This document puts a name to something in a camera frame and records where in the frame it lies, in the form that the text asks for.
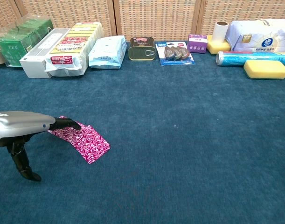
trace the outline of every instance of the wicker panel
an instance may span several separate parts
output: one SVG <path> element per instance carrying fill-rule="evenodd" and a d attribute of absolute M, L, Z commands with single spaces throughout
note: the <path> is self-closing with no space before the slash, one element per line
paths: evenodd
<path fill-rule="evenodd" d="M 151 36 L 156 41 L 186 40 L 195 0 L 117 0 L 114 7 L 116 19 L 120 20 L 118 34 L 127 40 L 139 36 Z"/>
<path fill-rule="evenodd" d="M 17 15 L 14 12 L 9 0 L 0 0 L 0 28 L 17 20 Z"/>
<path fill-rule="evenodd" d="M 206 0 L 201 34 L 212 34 L 216 21 L 285 18 L 285 0 Z"/>
<path fill-rule="evenodd" d="M 107 0 L 21 0 L 28 13 L 44 14 L 52 19 L 54 28 L 71 28 L 76 22 L 102 23 L 104 35 L 115 35 Z"/>

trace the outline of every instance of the blue roll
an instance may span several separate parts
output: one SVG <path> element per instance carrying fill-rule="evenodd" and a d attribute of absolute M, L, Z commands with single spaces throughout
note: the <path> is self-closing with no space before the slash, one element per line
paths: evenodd
<path fill-rule="evenodd" d="M 216 55 L 216 63 L 220 66 L 244 66 L 247 60 L 280 61 L 285 65 L 285 53 L 256 53 L 256 52 L 223 52 Z"/>

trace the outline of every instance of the green packaging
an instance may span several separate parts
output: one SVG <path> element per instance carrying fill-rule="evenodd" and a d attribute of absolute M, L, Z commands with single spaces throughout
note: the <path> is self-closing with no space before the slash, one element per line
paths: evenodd
<path fill-rule="evenodd" d="M 19 60 L 53 29 L 49 18 L 26 15 L 0 29 L 0 51 L 9 67 L 21 67 Z"/>

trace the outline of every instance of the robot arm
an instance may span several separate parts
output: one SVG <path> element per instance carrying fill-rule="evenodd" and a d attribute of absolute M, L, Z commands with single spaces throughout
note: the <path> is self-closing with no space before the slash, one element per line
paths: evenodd
<path fill-rule="evenodd" d="M 24 145 L 35 134 L 65 127 L 81 129 L 79 124 L 70 118 L 54 118 L 34 112 L 0 112 L 0 147 L 7 147 L 18 171 L 24 178 L 41 181 L 41 177 L 29 166 Z"/>

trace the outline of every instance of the pink patterned cloth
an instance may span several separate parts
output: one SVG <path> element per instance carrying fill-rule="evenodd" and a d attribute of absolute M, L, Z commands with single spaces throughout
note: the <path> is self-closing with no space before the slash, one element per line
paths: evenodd
<path fill-rule="evenodd" d="M 81 130 L 66 127 L 48 132 L 71 143 L 81 156 L 91 164 L 106 153 L 110 149 L 110 145 L 92 126 L 78 124 L 81 126 Z"/>

